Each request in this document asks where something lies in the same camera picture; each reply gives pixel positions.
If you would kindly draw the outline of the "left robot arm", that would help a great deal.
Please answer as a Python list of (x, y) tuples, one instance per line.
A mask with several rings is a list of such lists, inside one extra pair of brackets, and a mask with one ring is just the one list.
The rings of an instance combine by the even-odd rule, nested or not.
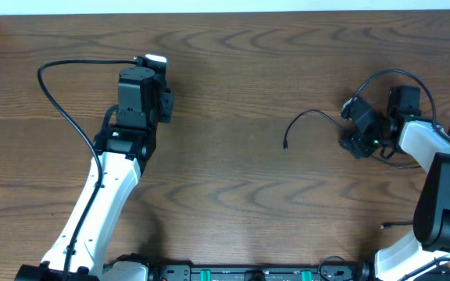
[(118, 102), (105, 113), (101, 129), (85, 142), (92, 153), (87, 181), (59, 237), (40, 265), (22, 265), (18, 280), (154, 280), (142, 261), (105, 258), (131, 191), (156, 148), (159, 123), (169, 123), (173, 93), (166, 83), (167, 59), (147, 54), (119, 73)]

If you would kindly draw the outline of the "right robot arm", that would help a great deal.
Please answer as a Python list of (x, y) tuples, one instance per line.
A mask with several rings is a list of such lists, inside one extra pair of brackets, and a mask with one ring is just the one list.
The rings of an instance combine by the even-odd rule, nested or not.
[(417, 280), (450, 262), (450, 136), (421, 116), (420, 92), (418, 87), (393, 87), (384, 114), (358, 97), (341, 110), (341, 117), (355, 128), (339, 143), (355, 158), (390, 148), (410, 155), (427, 174), (412, 231), (377, 251), (372, 264), (363, 266), (361, 279)]

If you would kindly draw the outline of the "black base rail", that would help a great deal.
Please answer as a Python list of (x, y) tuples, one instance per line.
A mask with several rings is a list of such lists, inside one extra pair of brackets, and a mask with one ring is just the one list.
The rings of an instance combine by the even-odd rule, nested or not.
[(321, 265), (195, 265), (125, 254), (104, 266), (104, 280), (148, 281), (365, 281), (374, 280), (369, 264), (327, 260)]

